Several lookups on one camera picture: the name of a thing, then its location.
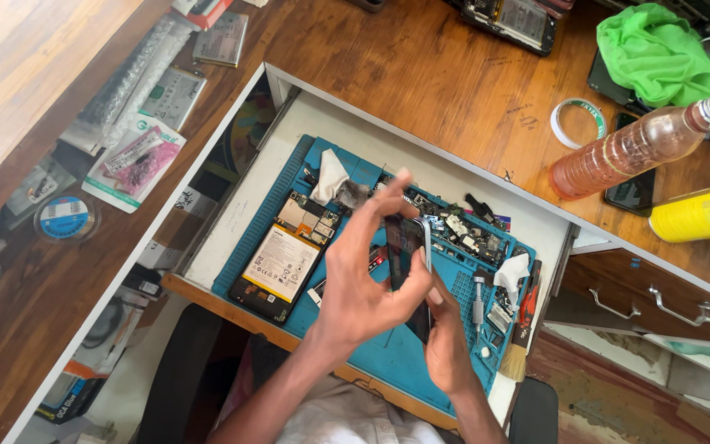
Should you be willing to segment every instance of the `white shirt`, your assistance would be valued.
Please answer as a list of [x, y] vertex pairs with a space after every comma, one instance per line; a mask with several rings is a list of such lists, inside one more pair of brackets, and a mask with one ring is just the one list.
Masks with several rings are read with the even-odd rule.
[[431, 424], [349, 382], [326, 376], [311, 389], [277, 444], [445, 444]]

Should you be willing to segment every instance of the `microfiber cloth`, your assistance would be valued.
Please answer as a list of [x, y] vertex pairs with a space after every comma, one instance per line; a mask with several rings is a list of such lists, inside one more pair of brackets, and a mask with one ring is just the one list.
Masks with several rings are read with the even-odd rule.
[[597, 26], [607, 71], [648, 106], [710, 97], [710, 55], [689, 23], [656, 3], [630, 6]]
[[511, 305], [514, 306], [514, 311], [519, 309], [517, 306], [517, 299], [519, 299], [519, 288], [517, 284], [519, 283], [519, 279], [530, 276], [530, 272], [528, 271], [529, 262], [530, 256], [527, 253], [509, 257], [503, 261], [500, 269], [495, 273], [495, 285], [506, 288], [508, 291], [508, 299], [511, 301]]
[[330, 199], [336, 196], [339, 187], [348, 178], [350, 175], [341, 166], [341, 161], [339, 157], [336, 157], [336, 153], [332, 149], [326, 149], [322, 151], [320, 161], [320, 180], [309, 197], [321, 206], [325, 206], [330, 202]]

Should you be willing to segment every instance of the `metal handle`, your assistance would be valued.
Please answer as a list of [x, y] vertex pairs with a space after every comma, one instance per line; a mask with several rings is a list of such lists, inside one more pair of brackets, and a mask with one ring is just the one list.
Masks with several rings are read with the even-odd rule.
[[662, 293], [660, 293], [659, 290], [657, 290], [656, 288], [648, 288], [648, 291], [650, 291], [656, 298], [656, 307], [660, 308], [665, 313], [669, 313], [670, 315], [673, 315], [676, 318], [681, 319], [682, 321], [694, 327], [699, 327], [705, 324], [706, 322], [710, 322], [710, 302], [703, 301], [701, 303], [698, 303], [697, 307], [701, 309], [700, 316], [698, 316], [694, 321], [691, 321], [690, 319], [684, 318], [675, 311], [665, 308], [665, 306], [662, 305]]
[[629, 313], [629, 315], [623, 314], [623, 313], [621, 313], [621, 312], [619, 312], [619, 311], [615, 311], [615, 310], [613, 310], [612, 308], [609, 308], [608, 306], [606, 306], [606, 305], [602, 304], [601, 302], [599, 302], [599, 292], [598, 292], [598, 291], [594, 290], [593, 288], [588, 288], [588, 291], [591, 292], [591, 294], [593, 295], [593, 300], [596, 301], [596, 303], [597, 303], [597, 305], [598, 305], [599, 307], [604, 308], [605, 310], [607, 310], [607, 311], [609, 311], [609, 312], [611, 312], [611, 313], [613, 313], [613, 314], [615, 314], [615, 315], [618, 315], [618, 316], [620, 316], [621, 318], [629, 319], [629, 318], [631, 318], [632, 316], [640, 316], [640, 314], [641, 314], [640, 311], [639, 311], [637, 308], [634, 307], [634, 303], [632, 303], [632, 312]]

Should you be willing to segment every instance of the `white drawer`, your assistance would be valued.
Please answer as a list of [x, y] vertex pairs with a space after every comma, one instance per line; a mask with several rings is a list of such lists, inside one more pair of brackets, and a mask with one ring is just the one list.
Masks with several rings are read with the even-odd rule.
[[[305, 91], [274, 128], [193, 258], [185, 273], [186, 279], [202, 288], [212, 288], [304, 134], [320, 136], [374, 165], [384, 165], [387, 171], [408, 167], [421, 189], [438, 194], [445, 201], [463, 203], [465, 194], [471, 193], [486, 201], [496, 214], [511, 217], [511, 235], [533, 247], [537, 258], [543, 262], [538, 307], [543, 306], [567, 237], [567, 220]], [[488, 141], [484, 141], [484, 146], [488, 149]], [[514, 381], [497, 375], [489, 401], [501, 422], [514, 388]]]

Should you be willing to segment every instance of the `white cloth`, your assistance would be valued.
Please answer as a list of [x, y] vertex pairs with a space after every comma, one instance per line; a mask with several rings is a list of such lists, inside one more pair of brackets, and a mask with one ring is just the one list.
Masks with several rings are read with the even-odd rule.
[[505, 287], [508, 291], [508, 299], [514, 307], [512, 310], [517, 311], [517, 299], [519, 299], [519, 288], [517, 283], [519, 279], [530, 276], [528, 271], [528, 263], [530, 256], [527, 253], [519, 256], [509, 257], [500, 266], [500, 269], [495, 273], [495, 285]]
[[339, 187], [348, 178], [350, 175], [341, 166], [341, 161], [339, 157], [336, 157], [336, 153], [332, 149], [326, 149], [322, 151], [320, 179], [309, 197], [321, 206], [325, 206], [333, 197], [336, 197]]
[[333, 376], [311, 389], [276, 444], [445, 444], [426, 421]]

